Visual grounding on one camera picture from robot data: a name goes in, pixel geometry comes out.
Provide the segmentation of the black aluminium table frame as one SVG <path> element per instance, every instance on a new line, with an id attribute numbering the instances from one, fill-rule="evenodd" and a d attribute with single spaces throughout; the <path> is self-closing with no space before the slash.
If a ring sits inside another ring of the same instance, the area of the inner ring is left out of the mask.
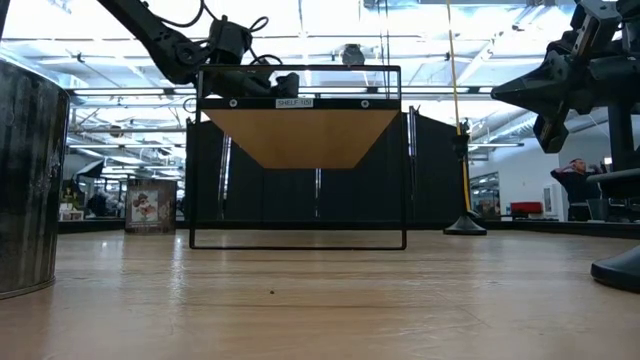
<path id="1" fill-rule="evenodd" d="M 558 221 L 496 221 L 478 219 L 477 223 L 488 231 L 529 231 L 552 234 L 570 234 L 604 238 L 640 240 L 640 223 L 612 222 L 558 222 Z M 197 230 L 353 230 L 353 231 L 427 231 L 443 230 L 449 222 L 250 222 L 201 221 Z M 118 231 L 125 229 L 122 219 L 67 221 L 58 223 L 59 234 Z"/>

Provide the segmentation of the person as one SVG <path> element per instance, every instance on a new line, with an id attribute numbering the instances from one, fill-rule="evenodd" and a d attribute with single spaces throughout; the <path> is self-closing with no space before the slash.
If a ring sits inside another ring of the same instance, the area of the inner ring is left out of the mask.
<path id="1" fill-rule="evenodd" d="M 582 158 L 571 160 L 566 166 L 550 171 L 554 178 L 564 188 L 568 199 L 568 219 L 570 221 L 586 222 L 591 219 L 588 202 L 599 199 L 601 190 L 596 183 L 588 182 L 591 175 L 601 174 L 596 165 L 587 165 Z"/>

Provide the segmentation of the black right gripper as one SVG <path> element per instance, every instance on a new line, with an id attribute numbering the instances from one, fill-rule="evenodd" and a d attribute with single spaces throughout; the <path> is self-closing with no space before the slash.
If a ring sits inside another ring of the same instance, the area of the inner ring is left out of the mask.
<path id="1" fill-rule="evenodd" d="M 539 145 L 559 152 L 571 110 L 586 115 L 640 97 L 640 0 L 577 0 L 570 29 L 549 43 L 542 64 L 492 94 L 537 113 Z"/>

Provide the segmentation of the glass jar orange candle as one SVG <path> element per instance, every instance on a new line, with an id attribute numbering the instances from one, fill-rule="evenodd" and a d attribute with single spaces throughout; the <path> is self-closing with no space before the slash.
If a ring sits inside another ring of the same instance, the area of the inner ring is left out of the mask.
<path id="1" fill-rule="evenodd" d="M 0 300 L 55 280 L 69 96 L 0 61 Z"/>

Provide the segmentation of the red box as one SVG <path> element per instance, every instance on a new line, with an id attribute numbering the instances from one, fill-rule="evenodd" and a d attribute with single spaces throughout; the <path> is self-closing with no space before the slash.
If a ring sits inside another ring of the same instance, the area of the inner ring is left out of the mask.
<path id="1" fill-rule="evenodd" d="M 529 217 L 530 215 L 540 215 L 544 213 L 541 202 L 523 201 L 510 203 L 510 215 L 513 217 Z"/>

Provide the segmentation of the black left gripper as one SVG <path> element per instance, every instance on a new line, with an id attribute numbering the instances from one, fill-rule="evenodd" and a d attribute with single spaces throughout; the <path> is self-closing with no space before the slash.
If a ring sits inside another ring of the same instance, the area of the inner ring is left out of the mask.
<path id="1" fill-rule="evenodd" d="M 241 71 L 209 70 L 201 74 L 201 97 L 272 97 L 272 84 L 268 77 Z"/>

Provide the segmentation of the black partition screen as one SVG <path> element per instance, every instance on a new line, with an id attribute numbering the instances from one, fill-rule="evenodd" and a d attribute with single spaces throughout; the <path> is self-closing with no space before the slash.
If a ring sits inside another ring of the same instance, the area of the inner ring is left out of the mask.
<path id="1" fill-rule="evenodd" d="M 464 200 L 462 169 L 453 150 L 451 125 L 418 116 L 416 155 L 402 173 L 396 118 L 353 169 L 267 170 L 237 144 L 230 150 L 227 197 L 218 195 L 223 132 L 211 122 L 187 128 L 187 153 L 197 162 L 197 176 L 186 183 L 196 193 L 202 222 L 396 222 L 406 185 L 411 224 L 454 222 Z"/>

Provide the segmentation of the grey ceiling device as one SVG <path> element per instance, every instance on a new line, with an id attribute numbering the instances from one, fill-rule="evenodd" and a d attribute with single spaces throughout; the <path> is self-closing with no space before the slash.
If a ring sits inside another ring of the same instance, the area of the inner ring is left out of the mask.
<path id="1" fill-rule="evenodd" d="M 340 55 L 341 62 L 346 66 L 362 66 L 365 56 L 359 44 L 346 44 Z"/>

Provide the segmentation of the wooden shelf black metal frame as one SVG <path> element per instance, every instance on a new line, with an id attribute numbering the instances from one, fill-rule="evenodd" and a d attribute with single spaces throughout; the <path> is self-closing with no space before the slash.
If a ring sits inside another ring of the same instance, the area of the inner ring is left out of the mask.
<path id="1" fill-rule="evenodd" d="M 402 173 L 408 175 L 408 135 L 402 112 L 401 70 L 393 65 L 204 65 L 209 70 L 238 70 L 278 76 L 299 75 L 297 98 L 200 96 L 190 125 L 211 122 L 224 134 L 218 195 L 227 197 L 230 150 L 237 144 L 267 170 L 346 170 L 355 168 L 396 118 L 403 120 L 400 136 Z M 186 183 L 197 176 L 197 162 L 187 153 Z M 400 218 L 407 223 L 407 186 L 400 190 Z M 189 245 L 204 249 L 198 237 L 196 193 L 186 189 Z"/>

